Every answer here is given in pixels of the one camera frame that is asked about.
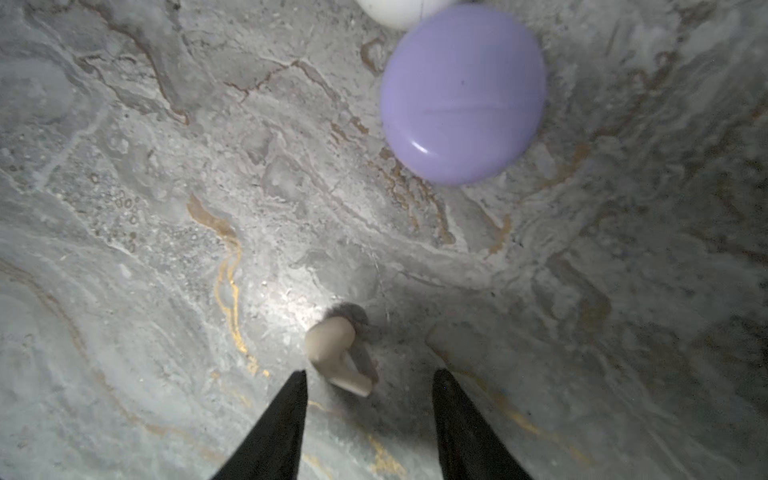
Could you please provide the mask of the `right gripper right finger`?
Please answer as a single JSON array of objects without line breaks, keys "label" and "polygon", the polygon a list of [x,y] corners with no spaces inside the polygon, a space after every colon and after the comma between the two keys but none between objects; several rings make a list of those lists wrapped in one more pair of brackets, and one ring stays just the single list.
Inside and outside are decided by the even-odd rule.
[{"label": "right gripper right finger", "polygon": [[447,369],[433,376],[432,404],[445,479],[531,480]]}]

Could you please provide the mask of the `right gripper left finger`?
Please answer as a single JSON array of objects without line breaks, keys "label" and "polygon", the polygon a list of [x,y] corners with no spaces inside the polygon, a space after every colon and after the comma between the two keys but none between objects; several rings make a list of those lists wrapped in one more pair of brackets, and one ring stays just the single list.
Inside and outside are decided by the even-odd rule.
[{"label": "right gripper left finger", "polygon": [[305,370],[294,371],[213,480],[296,480],[308,405]]}]

